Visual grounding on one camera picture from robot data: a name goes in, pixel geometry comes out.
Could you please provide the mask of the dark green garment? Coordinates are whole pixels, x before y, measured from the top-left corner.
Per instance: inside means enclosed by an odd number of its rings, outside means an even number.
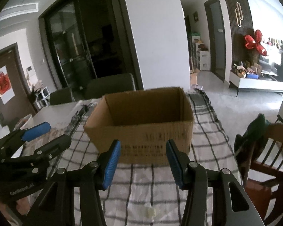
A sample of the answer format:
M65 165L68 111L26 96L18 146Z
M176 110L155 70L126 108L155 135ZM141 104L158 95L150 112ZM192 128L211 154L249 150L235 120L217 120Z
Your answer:
M242 180L247 179L251 162L256 160L265 149L268 139L264 134L269 124L264 114L259 113L242 136L236 134L234 153Z

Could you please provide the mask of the red bow balloon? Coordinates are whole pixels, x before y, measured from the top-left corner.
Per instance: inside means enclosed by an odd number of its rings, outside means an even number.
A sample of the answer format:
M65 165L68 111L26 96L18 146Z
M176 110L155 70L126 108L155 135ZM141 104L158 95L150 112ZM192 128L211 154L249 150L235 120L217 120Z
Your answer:
M262 32L260 30L255 31L255 37L251 35L245 35L245 47L248 50L255 49L260 55L267 56L267 50L261 45Z

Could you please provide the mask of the white floral bowl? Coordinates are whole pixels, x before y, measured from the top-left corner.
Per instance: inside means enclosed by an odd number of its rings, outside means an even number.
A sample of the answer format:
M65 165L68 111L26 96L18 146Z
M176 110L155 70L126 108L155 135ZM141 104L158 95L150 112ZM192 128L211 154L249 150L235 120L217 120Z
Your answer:
M26 115L24 118L20 119L14 127L14 131L17 129L30 129L34 126L34 119L31 114Z

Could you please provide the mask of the checkered white tablecloth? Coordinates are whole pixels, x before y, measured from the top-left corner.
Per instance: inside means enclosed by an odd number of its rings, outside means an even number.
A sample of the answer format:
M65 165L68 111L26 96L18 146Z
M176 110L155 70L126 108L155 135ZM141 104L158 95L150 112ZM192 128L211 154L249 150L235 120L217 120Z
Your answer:
M187 94L195 117L189 158L204 168L229 169L241 180L229 138L211 101L202 90ZM71 134L69 149L55 158L52 171L82 168L98 157L98 150L83 130L97 100L80 101L68 111L72 120L66 128ZM179 225L187 192L174 182L169 166L118 164L112 185L100 192L107 225Z

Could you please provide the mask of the wooden chair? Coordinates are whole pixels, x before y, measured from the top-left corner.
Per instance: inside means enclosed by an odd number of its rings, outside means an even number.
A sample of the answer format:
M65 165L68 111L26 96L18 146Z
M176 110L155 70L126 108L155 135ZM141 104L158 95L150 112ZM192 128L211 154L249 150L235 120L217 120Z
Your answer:
M256 181L245 175L245 190L265 225L283 225L283 124L270 124L263 136L266 146L257 155L258 142L251 149L248 172L266 175Z

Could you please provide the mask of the brown cardboard box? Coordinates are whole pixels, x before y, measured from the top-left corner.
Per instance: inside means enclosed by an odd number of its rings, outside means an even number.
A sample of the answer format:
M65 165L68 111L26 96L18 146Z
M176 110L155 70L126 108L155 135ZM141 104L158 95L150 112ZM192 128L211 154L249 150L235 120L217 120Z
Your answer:
M120 163L167 165L165 146L174 140L189 153L194 115L182 88L157 88L104 95L84 125L100 153L115 139L121 143Z

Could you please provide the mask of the floral patterned placemat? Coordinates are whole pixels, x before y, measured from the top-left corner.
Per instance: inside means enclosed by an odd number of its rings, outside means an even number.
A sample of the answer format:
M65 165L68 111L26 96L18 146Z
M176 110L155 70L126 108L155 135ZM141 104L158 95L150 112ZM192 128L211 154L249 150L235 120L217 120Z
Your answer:
M25 142L23 151L32 154L36 149L40 148L41 146L47 144L48 142L64 134L65 131L66 131L66 127L51 128L50 131L47 132L46 134L43 134L32 141Z

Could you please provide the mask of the red fu door poster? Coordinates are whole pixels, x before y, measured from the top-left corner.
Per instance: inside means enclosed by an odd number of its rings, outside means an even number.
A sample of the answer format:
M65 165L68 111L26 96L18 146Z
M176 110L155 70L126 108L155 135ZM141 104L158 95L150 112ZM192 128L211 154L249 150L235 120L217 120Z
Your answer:
M7 68L4 65L0 68L0 98L5 105L15 96Z

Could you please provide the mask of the white low tv cabinet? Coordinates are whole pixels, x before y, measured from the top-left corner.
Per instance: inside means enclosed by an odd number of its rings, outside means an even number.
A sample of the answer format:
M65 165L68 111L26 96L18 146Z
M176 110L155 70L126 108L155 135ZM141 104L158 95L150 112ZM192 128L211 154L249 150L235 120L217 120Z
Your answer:
M240 78L232 71L229 73L229 87L236 88L236 97L240 91L266 91L283 94L283 82L262 79Z

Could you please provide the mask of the dark upholstered chair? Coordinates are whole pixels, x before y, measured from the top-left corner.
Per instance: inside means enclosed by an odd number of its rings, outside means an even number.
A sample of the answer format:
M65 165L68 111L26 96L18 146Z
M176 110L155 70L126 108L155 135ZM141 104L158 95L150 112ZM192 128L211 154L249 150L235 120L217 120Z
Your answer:
M72 103L74 102L72 90L69 87L59 89L50 94L49 101L52 106Z
M85 99L101 98L105 94L135 91L134 77L131 73L97 78L87 85Z

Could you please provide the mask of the white shelf cart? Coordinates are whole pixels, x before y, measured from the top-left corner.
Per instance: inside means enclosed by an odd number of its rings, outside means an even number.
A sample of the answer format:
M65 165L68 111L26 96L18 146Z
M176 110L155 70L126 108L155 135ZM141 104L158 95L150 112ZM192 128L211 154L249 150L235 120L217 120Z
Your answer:
M194 68L197 68L200 71L210 71L210 53L206 44L201 40L199 33L191 34L191 43L192 64Z

